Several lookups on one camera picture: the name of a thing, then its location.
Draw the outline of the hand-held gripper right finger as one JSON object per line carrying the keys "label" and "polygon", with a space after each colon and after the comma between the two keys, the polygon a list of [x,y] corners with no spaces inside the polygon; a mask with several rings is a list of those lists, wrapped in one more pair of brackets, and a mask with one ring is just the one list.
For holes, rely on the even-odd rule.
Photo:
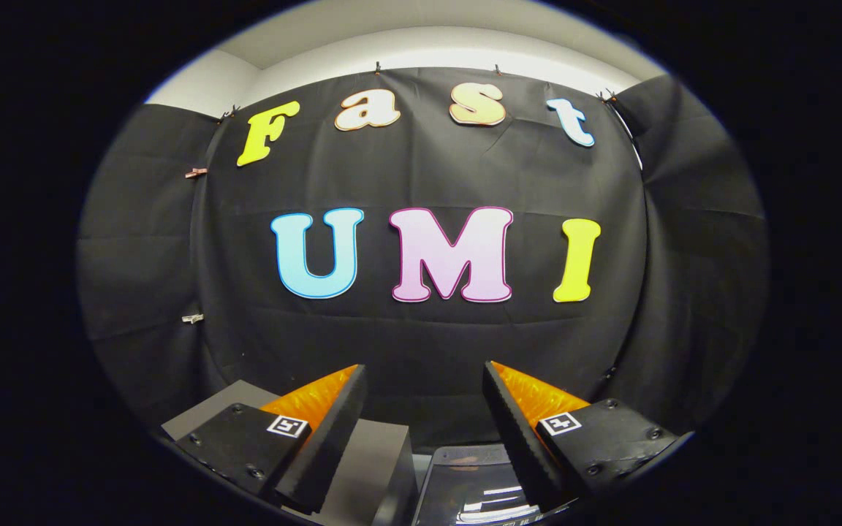
{"label": "hand-held gripper right finger", "polygon": [[608,498],[687,443],[628,403],[590,403],[500,362],[482,393],[525,496],[541,507]]}

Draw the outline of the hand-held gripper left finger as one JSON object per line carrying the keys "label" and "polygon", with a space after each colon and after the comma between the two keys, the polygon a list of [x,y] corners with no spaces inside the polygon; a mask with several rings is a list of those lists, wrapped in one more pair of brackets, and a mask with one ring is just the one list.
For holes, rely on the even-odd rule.
{"label": "hand-held gripper left finger", "polygon": [[274,506],[320,511],[367,396],[354,364],[260,405],[232,403],[176,446],[228,483]]}

